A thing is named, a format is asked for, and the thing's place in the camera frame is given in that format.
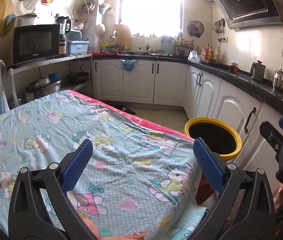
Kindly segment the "person's left hand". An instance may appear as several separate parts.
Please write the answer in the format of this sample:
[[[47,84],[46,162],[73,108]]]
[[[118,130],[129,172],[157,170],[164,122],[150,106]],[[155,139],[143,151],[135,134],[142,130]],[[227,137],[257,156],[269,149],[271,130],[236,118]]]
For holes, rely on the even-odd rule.
[[[152,231],[139,231],[129,233],[116,233],[110,229],[99,229],[90,218],[80,214],[83,222],[97,239],[145,239]]]

